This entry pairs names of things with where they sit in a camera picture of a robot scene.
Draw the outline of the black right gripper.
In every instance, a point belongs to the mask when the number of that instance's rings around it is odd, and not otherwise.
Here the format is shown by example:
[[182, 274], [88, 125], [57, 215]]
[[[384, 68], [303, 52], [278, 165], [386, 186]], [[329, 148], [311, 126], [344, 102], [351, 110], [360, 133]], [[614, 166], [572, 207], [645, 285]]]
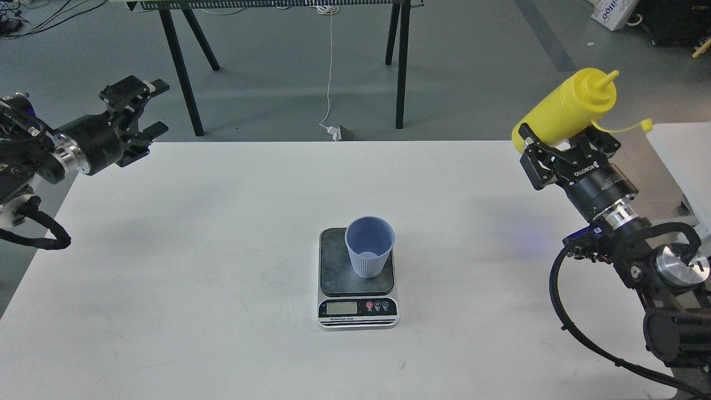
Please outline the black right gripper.
[[617, 165], [609, 162], [620, 148], [610, 133], [590, 125], [575, 135], [575, 150], [567, 152], [545, 144], [526, 123], [518, 128], [524, 149], [519, 162], [537, 191], [555, 184], [587, 222], [615, 202], [633, 198], [638, 188]]

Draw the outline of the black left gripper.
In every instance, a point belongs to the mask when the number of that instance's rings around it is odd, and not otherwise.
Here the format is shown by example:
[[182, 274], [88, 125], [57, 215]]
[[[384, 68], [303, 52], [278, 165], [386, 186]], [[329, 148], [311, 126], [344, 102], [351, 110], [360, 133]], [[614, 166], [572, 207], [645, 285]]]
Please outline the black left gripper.
[[110, 164], [126, 167], [150, 153], [155, 139], [168, 132], [163, 122], [139, 131], [138, 121], [150, 99], [169, 91], [162, 79], [127, 76], [99, 92], [106, 114], [82, 116], [59, 127], [56, 160], [68, 172], [92, 176]]

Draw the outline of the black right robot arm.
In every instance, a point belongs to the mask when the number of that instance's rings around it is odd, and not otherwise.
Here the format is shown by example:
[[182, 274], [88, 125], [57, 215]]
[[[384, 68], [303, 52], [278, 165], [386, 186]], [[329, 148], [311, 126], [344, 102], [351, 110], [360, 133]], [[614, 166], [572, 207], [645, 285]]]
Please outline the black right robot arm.
[[[686, 393], [709, 398], [709, 257], [700, 254], [695, 228], [670, 221], [653, 225], [637, 215], [637, 187], [610, 162], [620, 148], [611, 134], [588, 126], [557, 149], [523, 123], [513, 133], [523, 140], [520, 163], [536, 190], [556, 184], [588, 226], [564, 238], [549, 272], [549, 298], [562, 324], [587, 349], [633, 374]], [[644, 310], [645, 347], [672, 369], [693, 370], [692, 382], [633, 364], [592, 342], [564, 309], [559, 274], [566, 257], [611, 265], [633, 289]]]

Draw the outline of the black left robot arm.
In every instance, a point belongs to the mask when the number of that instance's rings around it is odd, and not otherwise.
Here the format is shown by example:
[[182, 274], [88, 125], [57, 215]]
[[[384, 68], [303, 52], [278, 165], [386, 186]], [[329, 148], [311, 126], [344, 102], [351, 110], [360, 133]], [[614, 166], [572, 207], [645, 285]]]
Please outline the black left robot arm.
[[88, 114], [56, 129], [40, 119], [26, 93], [2, 98], [2, 239], [38, 249], [64, 249], [71, 237], [40, 210], [32, 181], [58, 184], [76, 170], [92, 176], [116, 164], [126, 167], [149, 154], [168, 131], [163, 122], [140, 130], [139, 118], [150, 99], [169, 90], [162, 79], [128, 76], [100, 92], [106, 111]]

